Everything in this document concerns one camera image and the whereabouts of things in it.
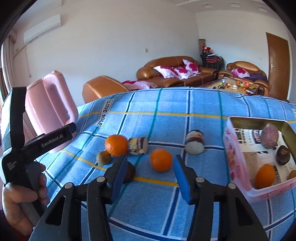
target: silver screw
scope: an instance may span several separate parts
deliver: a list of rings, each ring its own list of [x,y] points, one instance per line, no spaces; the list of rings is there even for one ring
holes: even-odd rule
[[[198,183],[203,183],[203,182],[205,181],[205,179],[204,179],[203,177],[197,177],[197,178],[196,178],[196,181],[197,181]]]
[[[66,183],[66,184],[65,184],[65,188],[66,188],[66,189],[69,189],[69,188],[71,188],[72,186],[73,186],[72,183]]]
[[[236,189],[236,185],[234,184],[234,183],[229,183],[228,184],[228,187],[230,188],[230,189]]]
[[[102,183],[103,181],[105,181],[105,178],[104,178],[103,176],[100,176],[100,177],[98,177],[98,178],[96,179],[96,181],[97,181],[98,183]]]

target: brown leather armchair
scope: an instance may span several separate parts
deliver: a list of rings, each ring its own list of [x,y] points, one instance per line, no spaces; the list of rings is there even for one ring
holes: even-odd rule
[[[101,75],[83,85],[82,97],[84,102],[88,103],[108,95],[128,91],[129,90],[116,79]]]
[[[249,63],[249,62],[245,62],[245,61],[236,61],[234,63],[229,63],[229,64],[227,64],[226,68],[227,68],[226,70],[219,71],[218,78],[222,78],[223,76],[226,76],[226,77],[233,78],[234,80],[238,80],[238,81],[246,80],[247,78],[243,78],[243,79],[239,78],[237,76],[234,76],[233,73],[231,72],[231,70],[238,69],[238,68],[245,69],[250,74],[256,73],[256,74],[262,74],[262,75],[266,76],[266,74],[263,70],[259,69],[256,65]],[[268,96],[268,94],[269,94],[268,83],[266,83],[263,80],[255,80],[254,84],[256,84],[257,86],[262,86],[264,88],[264,95]]]
[[[184,67],[183,59],[195,63],[201,73],[186,80],[179,80],[177,78],[164,79],[158,71],[153,69],[154,67],[160,65],[169,67]],[[154,59],[145,64],[145,66],[140,68],[137,72],[138,80],[153,82],[161,88],[175,86],[198,87],[217,79],[217,76],[218,71],[216,69],[200,67],[200,64],[196,60],[188,56],[173,56]]]

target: orange fruit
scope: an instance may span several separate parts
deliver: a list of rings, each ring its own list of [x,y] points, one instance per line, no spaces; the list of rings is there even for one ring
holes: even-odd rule
[[[255,184],[258,189],[269,187],[276,178],[274,168],[269,164],[264,164],[256,174]]]
[[[164,149],[156,149],[150,154],[150,165],[158,172],[169,170],[172,163],[172,155]]]
[[[111,135],[105,141],[106,151],[113,156],[120,156],[128,152],[128,140],[122,135]]]

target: blue tablecloth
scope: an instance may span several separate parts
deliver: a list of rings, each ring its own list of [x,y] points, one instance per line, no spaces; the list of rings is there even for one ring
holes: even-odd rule
[[[113,99],[103,127],[98,120],[105,100]],[[136,177],[124,184],[120,198],[107,205],[114,241],[186,240],[193,206],[182,199],[172,169],[159,173],[149,165],[149,154],[164,148],[180,154],[198,176],[226,185],[227,161],[222,143],[223,127],[229,116],[251,116],[289,121],[296,129],[296,106],[262,96],[243,96],[226,91],[176,87],[118,93],[78,107],[77,135],[65,149],[45,154],[38,161],[47,167],[47,185],[51,200],[67,182],[75,185],[92,181],[107,167],[96,163],[96,154],[104,150],[105,139],[112,134],[148,137],[148,153],[129,156],[136,166]],[[205,151],[190,155],[184,151],[185,136],[192,129],[205,135]],[[271,200],[252,204],[267,236],[282,238],[295,218],[296,190]],[[86,204],[82,203],[83,240],[88,240]],[[212,239],[218,235],[218,203],[214,205]]]

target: pink tin box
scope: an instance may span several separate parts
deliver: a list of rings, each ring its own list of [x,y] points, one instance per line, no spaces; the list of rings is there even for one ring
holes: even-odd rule
[[[296,133],[287,121],[231,116],[228,118],[224,129],[223,143],[227,155],[231,182],[239,187],[250,203],[276,197],[296,187],[296,178],[262,189],[255,189],[251,184],[249,170],[235,128],[262,130],[267,123],[275,125],[282,132],[283,140],[295,160]]]

